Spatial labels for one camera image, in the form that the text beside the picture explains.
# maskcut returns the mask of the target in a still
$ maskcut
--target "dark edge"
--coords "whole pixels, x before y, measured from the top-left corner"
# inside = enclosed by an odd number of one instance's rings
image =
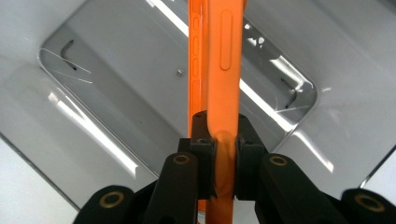
[[[385,157],[378,163],[378,165],[373,169],[373,171],[367,175],[367,177],[358,186],[358,189],[362,189],[367,184],[367,182],[369,182],[371,177],[375,175],[375,173],[379,170],[379,168],[381,168],[381,166],[385,163],[385,161],[388,160],[388,158],[393,154],[393,152],[395,152],[395,150],[396,150],[396,145],[387,153],[387,155],[385,155]]]
[[[12,150],[14,150],[30,167],[33,168],[50,186],[52,186],[76,211],[80,208],[55,184],[53,183],[36,165],[33,164],[26,155],[23,154],[8,138],[0,132],[0,139],[2,139]]]

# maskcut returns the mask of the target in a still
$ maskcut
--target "orange plastic part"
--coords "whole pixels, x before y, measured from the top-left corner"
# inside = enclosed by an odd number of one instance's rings
[[[196,112],[207,109],[217,142],[215,191],[206,223],[233,222],[235,140],[239,113],[242,21],[246,1],[189,1],[189,130]]]

